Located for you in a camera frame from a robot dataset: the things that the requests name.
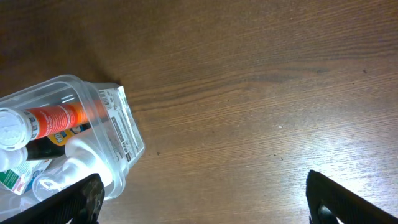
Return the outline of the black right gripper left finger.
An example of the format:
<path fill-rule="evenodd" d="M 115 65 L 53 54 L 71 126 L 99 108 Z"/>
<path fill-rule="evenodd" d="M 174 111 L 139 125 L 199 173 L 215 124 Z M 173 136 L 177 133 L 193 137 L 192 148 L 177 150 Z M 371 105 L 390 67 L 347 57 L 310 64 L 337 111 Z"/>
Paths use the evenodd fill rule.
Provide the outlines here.
<path fill-rule="evenodd" d="M 2 224 L 98 224 L 104 201 L 99 174 L 91 174 Z"/>

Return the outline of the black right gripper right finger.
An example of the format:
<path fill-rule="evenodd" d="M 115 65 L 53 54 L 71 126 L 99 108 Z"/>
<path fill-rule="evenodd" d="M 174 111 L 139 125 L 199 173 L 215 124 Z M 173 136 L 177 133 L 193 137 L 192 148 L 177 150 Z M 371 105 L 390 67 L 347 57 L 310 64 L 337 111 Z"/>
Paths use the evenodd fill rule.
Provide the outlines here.
<path fill-rule="evenodd" d="M 397 223 L 397 218 L 329 179 L 310 170 L 306 198 L 311 224 Z"/>

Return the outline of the white spray bottle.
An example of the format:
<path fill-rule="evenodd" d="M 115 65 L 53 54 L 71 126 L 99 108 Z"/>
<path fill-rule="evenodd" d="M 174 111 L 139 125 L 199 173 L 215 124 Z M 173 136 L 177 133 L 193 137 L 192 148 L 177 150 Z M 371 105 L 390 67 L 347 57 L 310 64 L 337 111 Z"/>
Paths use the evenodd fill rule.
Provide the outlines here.
<path fill-rule="evenodd" d="M 65 145 L 66 158 L 38 175 L 32 191 L 43 201 L 91 174 L 99 174 L 105 199 L 120 196 L 126 177 L 145 151 L 145 144 L 132 116 L 123 86 L 101 84 L 100 108 L 105 114 Z"/>

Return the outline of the white Panadol medicine box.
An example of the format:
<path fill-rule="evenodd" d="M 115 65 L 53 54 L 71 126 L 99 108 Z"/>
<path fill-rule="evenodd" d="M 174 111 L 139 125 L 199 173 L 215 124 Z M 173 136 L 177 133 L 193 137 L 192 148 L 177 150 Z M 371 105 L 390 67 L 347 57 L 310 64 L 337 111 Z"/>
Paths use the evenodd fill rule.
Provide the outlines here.
<path fill-rule="evenodd" d="M 51 159 L 25 161 L 20 165 L 1 172 L 1 186 L 16 195 L 22 195 L 32 188 L 34 179 L 51 163 Z"/>

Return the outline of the dark bottle with white cap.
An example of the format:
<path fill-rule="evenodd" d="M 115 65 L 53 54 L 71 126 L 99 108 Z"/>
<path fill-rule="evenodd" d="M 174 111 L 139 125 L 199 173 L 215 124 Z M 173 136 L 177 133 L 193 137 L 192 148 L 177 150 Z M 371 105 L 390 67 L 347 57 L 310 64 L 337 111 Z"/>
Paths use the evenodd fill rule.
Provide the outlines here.
<path fill-rule="evenodd" d="M 1 149 L 1 172 L 13 169 L 25 161 L 54 159 L 65 154 L 65 146 L 69 139 L 90 129 L 91 126 L 82 124 L 74 128 L 51 134 L 47 137 L 33 140 L 26 146 L 7 151 Z"/>

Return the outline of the orange tube with white cap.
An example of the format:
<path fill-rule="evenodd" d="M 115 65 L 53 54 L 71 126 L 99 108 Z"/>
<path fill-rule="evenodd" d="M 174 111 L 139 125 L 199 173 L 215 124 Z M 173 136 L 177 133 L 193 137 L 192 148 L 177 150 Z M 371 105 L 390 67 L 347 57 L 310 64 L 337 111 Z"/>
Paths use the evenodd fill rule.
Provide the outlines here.
<path fill-rule="evenodd" d="M 89 119 L 95 116 L 104 118 L 106 115 L 107 111 L 100 100 L 94 101 L 94 107 L 91 109 L 80 102 L 24 110 L 2 107 L 1 149 L 20 149 L 30 141 L 88 123 Z"/>

